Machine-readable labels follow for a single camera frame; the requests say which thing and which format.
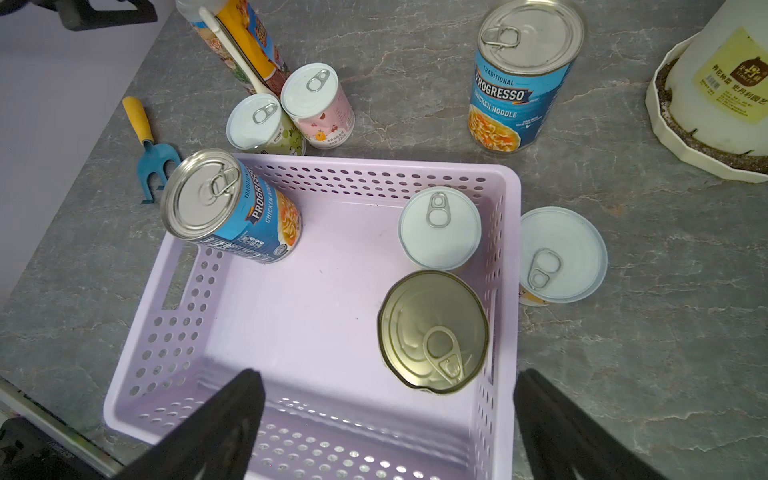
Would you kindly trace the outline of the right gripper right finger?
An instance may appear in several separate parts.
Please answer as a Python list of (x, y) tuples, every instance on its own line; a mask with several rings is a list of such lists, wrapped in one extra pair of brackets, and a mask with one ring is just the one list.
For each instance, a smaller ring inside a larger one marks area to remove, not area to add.
[(516, 416), (535, 479), (661, 479), (534, 369), (514, 390)]

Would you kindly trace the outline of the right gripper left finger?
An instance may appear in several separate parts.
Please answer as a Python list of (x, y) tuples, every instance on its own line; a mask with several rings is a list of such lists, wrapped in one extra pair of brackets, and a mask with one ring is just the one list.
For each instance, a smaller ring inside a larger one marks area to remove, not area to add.
[(117, 479), (243, 479), (265, 408), (261, 375), (235, 376)]

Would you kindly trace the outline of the lilac plastic basket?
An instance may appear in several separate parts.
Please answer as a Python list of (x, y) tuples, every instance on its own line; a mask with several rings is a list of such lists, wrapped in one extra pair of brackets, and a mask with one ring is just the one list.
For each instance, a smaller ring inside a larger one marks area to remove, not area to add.
[[(249, 476), (509, 479), (517, 377), (521, 182), (503, 165), (245, 154), (299, 207), (296, 249), (263, 265), (199, 249), (180, 304), (164, 307), (183, 242), (166, 236), (106, 395), (106, 424), (159, 442), (246, 368), (266, 406)], [(402, 384), (376, 317), (415, 265), (398, 238), (416, 192), (450, 186), (482, 217), (460, 277), (492, 339), (481, 373), (451, 395)]]

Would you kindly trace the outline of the dark navy can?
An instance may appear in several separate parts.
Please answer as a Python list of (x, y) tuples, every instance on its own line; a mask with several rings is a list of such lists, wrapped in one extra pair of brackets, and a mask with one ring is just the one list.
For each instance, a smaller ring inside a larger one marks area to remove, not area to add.
[(420, 270), (396, 282), (377, 316), (380, 352), (407, 387), (456, 393), (483, 369), (490, 325), (474, 290), (459, 277)]

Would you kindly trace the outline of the yellow label small can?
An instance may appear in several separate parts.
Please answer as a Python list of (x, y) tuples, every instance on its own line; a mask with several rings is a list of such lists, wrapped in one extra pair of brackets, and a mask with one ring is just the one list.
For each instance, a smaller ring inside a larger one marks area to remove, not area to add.
[(398, 239), (408, 259), (420, 268), (457, 271), (477, 251), (482, 221), (477, 206), (450, 187), (430, 187), (405, 204)]

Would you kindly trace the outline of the blue soup can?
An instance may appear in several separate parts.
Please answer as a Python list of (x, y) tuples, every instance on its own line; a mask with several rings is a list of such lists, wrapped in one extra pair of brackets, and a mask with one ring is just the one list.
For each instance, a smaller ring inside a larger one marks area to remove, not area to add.
[(290, 254), (302, 234), (296, 204), (221, 149), (182, 161), (164, 189), (161, 214), (167, 231), (181, 240), (263, 264)]
[(586, 35), (585, 16), (573, 1), (517, 0), (492, 8), (477, 35), (473, 139), (499, 154), (535, 142)]

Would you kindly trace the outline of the tall colourful can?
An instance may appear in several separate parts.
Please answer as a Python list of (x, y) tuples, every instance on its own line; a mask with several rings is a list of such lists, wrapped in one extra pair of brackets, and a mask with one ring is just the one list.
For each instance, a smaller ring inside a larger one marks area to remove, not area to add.
[[(283, 85), (291, 72), (248, 1), (181, 0), (175, 1), (175, 6), (250, 94), (260, 91), (260, 87), (255, 88), (250, 81), (249, 75), (252, 74), (263, 84), (263, 89), (268, 89), (280, 97)], [(200, 8), (206, 8), (218, 21), (222, 33), (229, 35), (233, 45), (243, 55), (245, 68), (238, 65), (224, 43), (206, 25), (199, 13)]]

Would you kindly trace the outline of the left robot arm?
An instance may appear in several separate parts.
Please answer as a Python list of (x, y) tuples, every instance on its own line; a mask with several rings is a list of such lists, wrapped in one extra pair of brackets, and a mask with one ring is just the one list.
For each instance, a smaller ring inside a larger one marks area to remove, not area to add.
[(27, 5), (35, 5), (58, 14), (70, 31), (87, 31), (125, 25), (155, 23), (156, 9), (151, 1), (129, 0), (128, 9), (97, 10), (87, 0), (2, 0), (1, 15), (11, 15)]

